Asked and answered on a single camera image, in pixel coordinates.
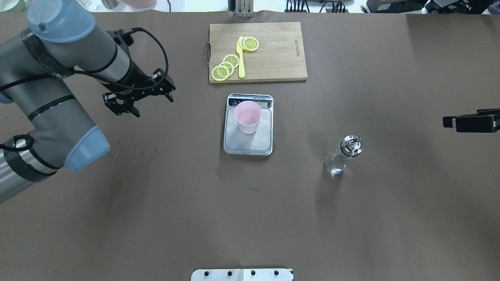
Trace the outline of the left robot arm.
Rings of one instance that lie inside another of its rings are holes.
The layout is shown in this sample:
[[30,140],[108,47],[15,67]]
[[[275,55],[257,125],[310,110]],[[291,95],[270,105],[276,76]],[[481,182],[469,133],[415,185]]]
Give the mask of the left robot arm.
[[110,145],[64,83],[72,75],[98,80],[105,106],[140,117],[134,106],[148,96],[171,96],[169,66],[146,75],[132,60],[135,32],[105,31],[76,0],[38,0],[27,9],[27,28],[1,44],[1,103],[16,104],[34,129],[1,144],[1,202],[60,168],[80,171]]

